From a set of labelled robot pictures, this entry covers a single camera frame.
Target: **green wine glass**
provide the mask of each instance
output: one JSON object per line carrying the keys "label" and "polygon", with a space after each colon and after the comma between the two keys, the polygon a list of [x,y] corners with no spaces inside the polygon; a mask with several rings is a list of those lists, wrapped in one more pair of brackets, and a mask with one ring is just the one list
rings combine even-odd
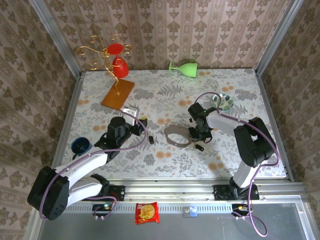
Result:
{"label": "green wine glass", "polygon": [[171,69],[177,69],[179,70],[182,74],[188,76],[188,77],[196,77],[197,74],[197,63],[186,63],[180,67],[172,67],[172,62],[169,64],[169,73],[171,73]]}

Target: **wall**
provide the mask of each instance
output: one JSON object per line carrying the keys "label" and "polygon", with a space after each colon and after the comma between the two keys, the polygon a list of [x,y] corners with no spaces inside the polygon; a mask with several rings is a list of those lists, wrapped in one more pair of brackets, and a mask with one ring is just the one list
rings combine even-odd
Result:
{"label": "wall", "polygon": [[166,69],[195,59],[201,68],[257,65],[289,0],[45,0],[82,71],[93,57],[76,49],[92,35],[132,45],[130,69]]}
{"label": "wall", "polygon": [[262,79],[291,168],[320,226],[319,0],[304,0]]}
{"label": "wall", "polygon": [[75,79],[28,1],[0,1],[0,240],[22,239]]}

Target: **red snack package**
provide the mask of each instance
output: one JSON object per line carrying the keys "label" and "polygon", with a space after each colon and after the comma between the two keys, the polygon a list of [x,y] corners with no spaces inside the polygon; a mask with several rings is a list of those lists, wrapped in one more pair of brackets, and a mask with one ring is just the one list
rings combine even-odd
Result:
{"label": "red snack package", "polygon": [[160,222],[158,203],[137,203],[135,206],[135,224],[145,224],[150,222]]}

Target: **blue cup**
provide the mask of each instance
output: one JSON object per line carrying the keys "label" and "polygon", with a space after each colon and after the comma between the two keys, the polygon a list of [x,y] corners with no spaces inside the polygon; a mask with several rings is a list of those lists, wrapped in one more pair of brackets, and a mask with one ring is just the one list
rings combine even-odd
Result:
{"label": "blue cup", "polygon": [[89,140],[83,136],[76,138],[73,143],[71,144],[71,150],[74,153],[73,160],[85,154],[92,148],[91,143]]}

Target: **small plate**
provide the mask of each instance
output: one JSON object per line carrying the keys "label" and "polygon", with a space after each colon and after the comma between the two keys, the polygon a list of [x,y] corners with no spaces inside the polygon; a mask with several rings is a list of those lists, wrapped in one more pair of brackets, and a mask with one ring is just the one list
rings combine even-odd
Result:
{"label": "small plate", "polygon": [[[221,97],[219,110],[223,112],[230,110],[234,106],[234,101],[232,100],[232,98],[225,93],[220,93],[219,95]],[[215,108],[217,107],[219,100],[220,99],[217,95],[213,96],[211,103]]]}

